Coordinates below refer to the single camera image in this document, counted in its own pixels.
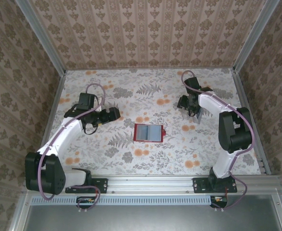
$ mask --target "black mounting bracket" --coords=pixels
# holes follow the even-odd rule
[[[194,193],[237,193],[235,179],[231,176],[219,179],[213,168],[210,169],[208,177],[193,178]]]
[[[92,178],[91,171],[80,168],[73,168],[76,170],[86,172],[85,183],[80,186],[96,186],[101,191],[101,194],[107,193],[108,189],[108,179],[107,178]],[[69,187],[65,189],[65,193],[96,193],[95,189],[85,188],[85,189],[76,189]]]

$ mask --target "black cable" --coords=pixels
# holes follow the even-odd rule
[[[90,133],[90,134],[86,132],[86,130],[85,130],[86,127],[83,129],[83,131],[84,131],[84,134],[93,135],[93,134],[97,131],[97,128],[98,128],[98,126],[97,126],[96,129],[95,129],[92,133]]]

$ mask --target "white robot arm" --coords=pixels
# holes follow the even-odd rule
[[[209,95],[200,94],[199,95],[199,105],[202,108],[208,110],[214,117],[219,119],[219,115],[222,112],[231,112],[230,108],[227,108],[217,100],[214,100]],[[242,150],[234,151],[233,153],[229,153],[228,151],[222,151],[213,166],[213,171],[217,178],[226,178],[230,175],[230,166],[236,157],[236,154],[241,152]]]
[[[120,118],[118,108],[111,107],[107,112],[106,109],[102,110],[101,107],[98,107],[95,111],[86,113],[86,115],[68,123],[76,116],[94,108],[95,99],[97,104],[101,103],[101,100],[96,95],[81,93],[78,104],[75,104],[65,113],[64,120],[49,141],[37,152],[27,154],[25,161],[27,189],[39,191],[38,185],[41,184],[44,193],[59,194],[64,188],[87,184],[91,181],[90,171],[88,170],[75,168],[65,169],[64,171],[59,157],[66,152],[69,145],[82,131],[86,133],[87,124],[92,124],[93,128],[97,129],[101,124]],[[40,171],[41,177],[38,180],[39,161],[42,153],[45,152],[43,168]]]
[[[230,172],[237,156],[252,144],[252,134],[247,125],[251,124],[249,110],[226,104],[210,88],[201,88],[195,76],[183,83],[189,95],[180,97],[178,108],[187,110],[188,116],[192,116],[198,123],[204,109],[219,120],[218,139],[224,151],[220,152],[217,162],[210,170],[207,179],[209,186],[204,187],[212,189],[212,192],[223,191],[230,182],[232,185]]]

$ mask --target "floral tablecloth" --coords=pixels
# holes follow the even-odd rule
[[[64,166],[90,169],[94,175],[206,175],[222,148],[218,142],[218,119],[205,111],[201,124],[183,116],[176,107],[186,94],[181,69],[133,69],[67,71],[64,89],[53,123],[53,134],[64,113],[78,102],[89,83],[106,90],[104,108],[116,106],[121,117],[98,127],[93,135],[82,133],[66,153]],[[230,69],[192,69],[200,85],[211,87],[231,105],[240,106]],[[99,87],[89,93],[102,96]],[[133,141],[134,124],[164,125],[163,143]],[[235,174],[260,174],[253,151],[241,155]]]

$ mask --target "patterned wallpaper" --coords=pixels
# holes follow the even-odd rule
[[[240,76],[271,170],[282,181],[282,0]]]
[[[266,0],[30,0],[66,69],[232,66]]]
[[[0,0],[0,230],[9,227],[24,157],[40,146],[58,81],[19,7]]]

